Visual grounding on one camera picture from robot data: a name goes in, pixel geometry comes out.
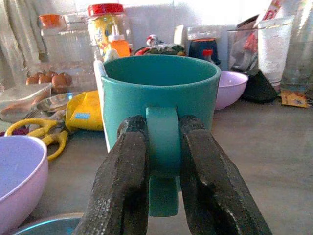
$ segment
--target mug handle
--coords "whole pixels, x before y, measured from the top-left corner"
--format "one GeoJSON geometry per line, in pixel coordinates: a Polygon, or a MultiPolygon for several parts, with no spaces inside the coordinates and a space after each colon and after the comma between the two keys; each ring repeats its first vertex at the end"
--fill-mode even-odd
{"type": "Polygon", "coordinates": [[[180,171],[180,138],[176,109],[146,108],[149,135],[149,216],[178,213],[176,178],[180,171]]]}

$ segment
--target egg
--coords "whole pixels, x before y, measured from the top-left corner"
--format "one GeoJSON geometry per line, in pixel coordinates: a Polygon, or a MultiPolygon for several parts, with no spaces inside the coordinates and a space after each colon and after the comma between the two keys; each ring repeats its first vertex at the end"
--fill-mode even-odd
{"type": "Polygon", "coordinates": [[[39,80],[39,77],[33,75],[33,76],[30,76],[29,78],[26,79],[26,85],[29,85],[29,84],[37,84],[38,83],[38,80],[39,80]]]}
{"type": "Polygon", "coordinates": [[[53,76],[52,87],[55,93],[58,93],[58,94],[65,93],[66,86],[67,86],[67,82],[66,82],[66,78],[64,77],[64,75],[60,74],[60,75],[53,76]]]}
{"type": "Polygon", "coordinates": [[[70,75],[68,75],[66,72],[63,72],[60,75],[65,77],[65,81],[67,83],[67,86],[70,86],[72,84],[72,77],[70,75]]]}
{"type": "Polygon", "coordinates": [[[48,83],[51,82],[51,77],[48,77],[44,74],[40,74],[39,75],[39,80],[38,80],[38,84],[42,84],[42,83],[48,83]]]}
{"type": "Polygon", "coordinates": [[[50,77],[51,79],[55,76],[55,75],[58,75],[56,72],[53,72],[53,71],[48,71],[46,73],[46,76],[47,77],[50,77]]]}

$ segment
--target cloth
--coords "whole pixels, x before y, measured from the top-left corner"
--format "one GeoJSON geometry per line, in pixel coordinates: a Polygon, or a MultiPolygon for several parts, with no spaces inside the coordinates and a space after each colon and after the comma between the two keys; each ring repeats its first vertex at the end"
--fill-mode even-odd
{"type": "Polygon", "coordinates": [[[25,68],[39,63],[39,51],[45,50],[30,1],[0,0],[0,32],[0,82],[25,84],[25,68]]]}

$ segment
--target lavender bowl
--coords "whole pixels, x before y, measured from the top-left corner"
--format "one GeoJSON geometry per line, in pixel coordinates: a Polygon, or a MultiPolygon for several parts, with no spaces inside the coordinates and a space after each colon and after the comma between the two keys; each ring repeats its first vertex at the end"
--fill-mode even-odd
{"type": "Polygon", "coordinates": [[[239,72],[222,71],[215,110],[235,103],[244,93],[248,77],[239,72]]]}
{"type": "Polygon", "coordinates": [[[0,234],[34,210],[48,177],[46,145],[29,136],[0,137],[0,234]]]}

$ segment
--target bowl rim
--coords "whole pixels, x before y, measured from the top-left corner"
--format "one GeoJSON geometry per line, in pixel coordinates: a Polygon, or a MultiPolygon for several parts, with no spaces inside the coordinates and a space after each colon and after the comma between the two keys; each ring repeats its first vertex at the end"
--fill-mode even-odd
{"type": "Polygon", "coordinates": [[[45,145],[45,143],[37,138],[37,137],[33,137],[33,136],[22,136],[22,135],[16,135],[16,136],[7,136],[7,137],[3,137],[3,138],[15,138],[15,139],[31,139],[32,141],[36,142],[37,144],[39,144],[42,149],[44,150],[44,154],[40,160],[40,162],[38,163],[38,165],[36,166],[36,168],[29,174],[29,176],[27,176],[22,182],[20,182],[17,186],[15,186],[15,188],[13,188],[11,191],[9,191],[6,195],[4,195],[3,197],[0,198],[0,203],[2,203],[3,201],[5,201],[9,196],[11,196],[12,194],[14,194],[16,191],[18,191],[23,185],[25,185],[32,177],[34,174],[36,174],[36,172],[42,167],[42,165],[44,164],[45,161],[47,161],[47,146],[45,145]]]}
{"type": "Polygon", "coordinates": [[[38,226],[41,226],[43,224],[51,223],[54,221],[61,221],[61,220],[68,220],[68,219],[81,219],[83,217],[84,213],[83,212],[73,212],[73,213],[66,213],[66,214],[59,214],[59,215],[54,215],[50,216],[47,218],[35,220],[33,222],[30,222],[28,224],[25,224],[16,230],[14,230],[11,234],[16,235],[19,233],[31,231],[31,229],[36,228],[38,226]]]}
{"type": "Polygon", "coordinates": [[[232,84],[232,85],[224,85],[224,86],[220,86],[219,85],[219,88],[224,88],[224,87],[236,87],[236,86],[239,86],[239,85],[242,85],[244,83],[246,83],[248,80],[249,80],[249,77],[247,75],[245,75],[244,73],[241,73],[241,72],[234,72],[234,71],[221,71],[221,76],[223,75],[223,73],[237,73],[237,74],[240,74],[242,76],[245,77],[245,81],[242,81],[240,83],[237,83],[237,84],[232,84]]]}

